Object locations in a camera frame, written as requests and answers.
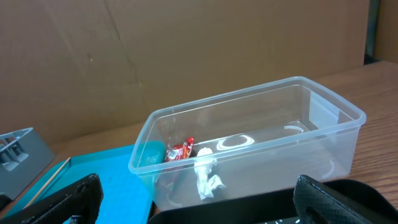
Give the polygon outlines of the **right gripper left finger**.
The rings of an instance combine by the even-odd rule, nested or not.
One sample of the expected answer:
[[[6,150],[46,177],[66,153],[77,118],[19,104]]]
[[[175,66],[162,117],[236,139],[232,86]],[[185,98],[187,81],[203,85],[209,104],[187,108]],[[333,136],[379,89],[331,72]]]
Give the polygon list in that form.
[[[90,174],[3,218],[1,224],[94,224],[100,212],[102,199],[100,178],[98,174]]]

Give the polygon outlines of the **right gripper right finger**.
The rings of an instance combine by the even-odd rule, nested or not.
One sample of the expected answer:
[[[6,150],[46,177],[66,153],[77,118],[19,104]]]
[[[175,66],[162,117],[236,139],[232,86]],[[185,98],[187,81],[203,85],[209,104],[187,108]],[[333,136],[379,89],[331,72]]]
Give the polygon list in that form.
[[[293,201],[301,223],[397,223],[307,175],[298,177]]]

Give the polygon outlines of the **wooden chopstick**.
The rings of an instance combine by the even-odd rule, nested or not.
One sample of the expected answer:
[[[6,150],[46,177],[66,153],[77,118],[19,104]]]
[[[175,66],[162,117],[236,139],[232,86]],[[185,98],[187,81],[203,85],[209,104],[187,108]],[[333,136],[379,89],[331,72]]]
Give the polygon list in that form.
[[[58,176],[58,174],[62,171],[62,169],[70,162],[71,157],[65,160],[65,162],[52,174],[52,176],[44,183],[43,186],[36,192],[36,194],[28,201],[24,208],[31,206],[38,197],[42,194],[42,192],[52,183],[52,181]]]

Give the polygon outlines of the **red snack wrapper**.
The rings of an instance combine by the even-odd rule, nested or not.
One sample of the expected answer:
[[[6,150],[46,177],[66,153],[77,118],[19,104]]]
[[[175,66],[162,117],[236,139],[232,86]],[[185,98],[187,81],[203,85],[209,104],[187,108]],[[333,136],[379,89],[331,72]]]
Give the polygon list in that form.
[[[190,158],[194,141],[194,137],[189,137],[183,143],[174,145],[173,148],[167,150],[164,161],[174,162]],[[172,193],[180,175],[179,169],[179,167],[171,167],[162,171],[156,181],[157,190],[162,190],[166,194]]]

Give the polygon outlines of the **white tissue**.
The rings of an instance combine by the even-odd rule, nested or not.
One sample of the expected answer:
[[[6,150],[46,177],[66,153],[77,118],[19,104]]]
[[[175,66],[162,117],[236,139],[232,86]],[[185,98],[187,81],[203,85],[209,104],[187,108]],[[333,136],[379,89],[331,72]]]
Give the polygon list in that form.
[[[217,159],[213,156],[207,159],[200,159],[194,164],[194,170],[197,176],[197,189],[200,200],[213,198],[214,190],[226,188],[225,184],[222,183],[219,175],[213,174],[210,177],[214,166],[216,166],[217,164]]]

